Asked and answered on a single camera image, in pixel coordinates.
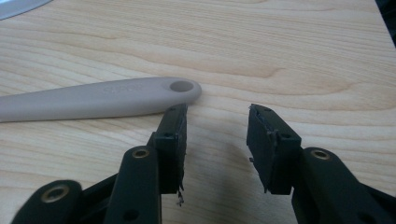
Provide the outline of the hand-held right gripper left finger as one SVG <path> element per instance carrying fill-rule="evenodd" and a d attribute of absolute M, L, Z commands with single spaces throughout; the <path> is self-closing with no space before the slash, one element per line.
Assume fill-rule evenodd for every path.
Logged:
<path fill-rule="evenodd" d="M 125 152 L 104 224 L 162 224 L 162 196 L 183 190 L 187 111 L 169 107 L 147 144 Z"/>

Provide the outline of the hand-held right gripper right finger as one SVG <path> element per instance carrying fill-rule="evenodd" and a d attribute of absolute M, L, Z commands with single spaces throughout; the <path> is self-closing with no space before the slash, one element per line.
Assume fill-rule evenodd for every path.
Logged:
<path fill-rule="evenodd" d="M 301 143 L 274 110 L 250 106 L 250 160 L 265 191 L 292 196 L 299 224 L 394 224 L 392 196 L 362 184 L 329 150 Z"/>

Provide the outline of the beige plastic utensil handle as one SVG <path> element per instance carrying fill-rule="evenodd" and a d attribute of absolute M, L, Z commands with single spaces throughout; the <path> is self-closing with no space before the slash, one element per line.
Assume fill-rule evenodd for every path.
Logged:
<path fill-rule="evenodd" d="M 0 96 L 0 122 L 99 119 L 161 113 L 190 104 L 201 86 L 180 77 L 144 77 Z"/>

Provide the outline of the white plate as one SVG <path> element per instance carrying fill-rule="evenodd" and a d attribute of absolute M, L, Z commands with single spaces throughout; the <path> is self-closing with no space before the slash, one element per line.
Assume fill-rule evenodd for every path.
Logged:
<path fill-rule="evenodd" d="M 0 0 L 0 21 L 42 7 L 52 0 Z"/>

